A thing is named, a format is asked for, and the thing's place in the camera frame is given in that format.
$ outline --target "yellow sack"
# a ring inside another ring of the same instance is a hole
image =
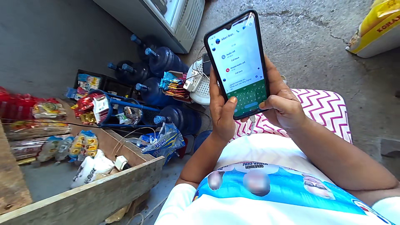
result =
[[[375,0],[346,50],[368,58],[400,46],[400,0]]]

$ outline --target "white charger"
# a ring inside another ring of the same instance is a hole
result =
[[[128,163],[128,160],[123,155],[120,155],[116,158],[114,165],[115,165],[115,168],[117,168],[117,170],[122,171],[123,167],[127,163]]]

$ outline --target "blue metal stand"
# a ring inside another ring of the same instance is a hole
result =
[[[118,109],[117,112],[118,114],[123,113],[124,112],[124,107],[128,106],[128,107],[132,107],[132,108],[139,108],[142,110],[150,110],[150,111],[154,111],[159,113],[160,110],[157,108],[151,108],[151,107],[147,107],[147,106],[142,106],[140,105],[137,100],[133,99],[133,98],[125,98],[122,96],[118,96],[118,95],[114,95],[114,94],[110,94],[107,92],[104,92],[102,90],[92,90],[89,92],[89,94],[91,93],[97,93],[97,94],[104,94],[107,98],[108,101],[108,113],[107,113],[107,117],[106,119],[101,122],[100,124],[98,124],[99,127],[115,127],[115,128],[123,128],[123,127],[134,127],[134,128],[140,128],[140,127],[157,127],[157,125],[126,125],[126,124],[112,124],[112,123],[107,123],[108,120],[111,117],[114,117],[116,114],[113,114],[113,106],[116,104],[118,105]]]

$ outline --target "woman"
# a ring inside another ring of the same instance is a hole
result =
[[[271,96],[259,107],[291,139],[260,133],[228,143],[237,99],[224,102],[211,70],[213,131],[186,163],[156,224],[400,224],[398,180],[305,116],[265,59]]]

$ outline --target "zigzag pattern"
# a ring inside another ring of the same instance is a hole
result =
[[[343,98],[332,91],[291,89],[300,101],[304,113],[312,120],[322,124],[334,134],[352,143],[350,127],[348,124],[347,109]],[[240,121],[235,121],[236,132],[233,139],[250,132],[249,126]],[[256,127],[254,133],[270,133],[289,137],[284,129],[272,125],[262,114],[256,114]]]

